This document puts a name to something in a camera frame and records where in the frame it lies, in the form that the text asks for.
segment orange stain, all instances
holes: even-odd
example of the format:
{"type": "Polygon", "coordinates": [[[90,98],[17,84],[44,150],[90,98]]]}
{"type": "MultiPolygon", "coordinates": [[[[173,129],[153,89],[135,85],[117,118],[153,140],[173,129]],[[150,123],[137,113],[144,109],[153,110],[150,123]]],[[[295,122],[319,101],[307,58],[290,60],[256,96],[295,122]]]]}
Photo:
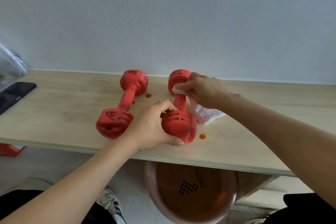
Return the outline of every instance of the orange stain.
{"type": "Polygon", "coordinates": [[[199,134],[199,138],[202,139],[202,140],[203,140],[203,139],[206,139],[206,137],[207,137],[207,136],[204,135],[204,134],[199,134]]]}

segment white wall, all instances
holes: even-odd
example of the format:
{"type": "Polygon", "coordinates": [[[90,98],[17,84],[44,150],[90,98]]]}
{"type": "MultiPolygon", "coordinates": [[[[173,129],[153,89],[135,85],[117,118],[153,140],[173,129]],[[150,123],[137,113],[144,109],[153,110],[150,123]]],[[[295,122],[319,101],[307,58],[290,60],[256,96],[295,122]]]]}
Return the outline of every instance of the white wall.
{"type": "Polygon", "coordinates": [[[0,0],[34,68],[336,84],[335,0],[0,0]]]}

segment smartphone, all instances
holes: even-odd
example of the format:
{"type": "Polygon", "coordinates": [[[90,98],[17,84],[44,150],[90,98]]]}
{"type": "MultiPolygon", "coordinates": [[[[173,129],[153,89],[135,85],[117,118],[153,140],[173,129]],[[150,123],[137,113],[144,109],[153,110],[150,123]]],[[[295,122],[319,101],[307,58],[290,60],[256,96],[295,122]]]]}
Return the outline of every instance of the smartphone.
{"type": "Polygon", "coordinates": [[[16,82],[0,92],[0,115],[35,88],[33,82],[16,82]]]}

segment red plastic item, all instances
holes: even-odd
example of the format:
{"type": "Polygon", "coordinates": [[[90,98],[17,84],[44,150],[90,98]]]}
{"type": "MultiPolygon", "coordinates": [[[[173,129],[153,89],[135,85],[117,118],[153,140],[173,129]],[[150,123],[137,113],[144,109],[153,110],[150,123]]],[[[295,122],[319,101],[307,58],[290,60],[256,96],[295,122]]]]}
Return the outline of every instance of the red plastic item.
{"type": "MultiPolygon", "coordinates": [[[[190,72],[187,70],[175,70],[168,79],[168,90],[171,94],[173,87],[176,84],[188,81],[190,72]]],[[[189,112],[186,111],[186,96],[176,94],[174,105],[178,111],[169,111],[162,118],[163,130],[173,136],[177,136],[184,141],[184,143],[191,143],[194,141],[197,134],[197,120],[189,112]]]]}
{"type": "Polygon", "coordinates": [[[120,86],[125,91],[118,108],[105,109],[96,122],[96,128],[104,137],[116,139],[131,124],[134,116],[128,111],[135,95],[145,93],[148,85],[146,74],[140,70],[127,70],[120,79],[120,86]]]}
{"type": "Polygon", "coordinates": [[[6,156],[6,157],[11,157],[14,158],[20,154],[20,152],[23,151],[25,146],[15,146],[11,144],[5,144],[5,143],[0,143],[0,156],[6,156]]]}

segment wooden shelf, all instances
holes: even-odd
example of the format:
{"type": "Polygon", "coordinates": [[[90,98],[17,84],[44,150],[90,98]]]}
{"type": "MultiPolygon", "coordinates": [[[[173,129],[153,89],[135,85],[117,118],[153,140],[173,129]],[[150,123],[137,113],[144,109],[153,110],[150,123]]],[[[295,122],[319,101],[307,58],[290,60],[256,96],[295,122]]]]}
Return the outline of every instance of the wooden shelf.
{"type": "MultiPolygon", "coordinates": [[[[0,140],[45,148],[95,153],[108,139],[95,122],[103,109],[117,107],[121,75],[31,71],[23,81],[37,88],[0,116],[0,140]]],[[[168,78],[149,77],[147,93],[136,96],[130,112],[173,97],[168,78]]],[[[252,101],[336,134],[336,86],[226,81],[229,90],[252,101]]],[[[225,116],[199,125],[195,141],[183,147],[161,145],[133,156],[238,171],[293,176],[258,138],[225,116]],[[199,134],[205,134],[205,140],[199,134]]]]}

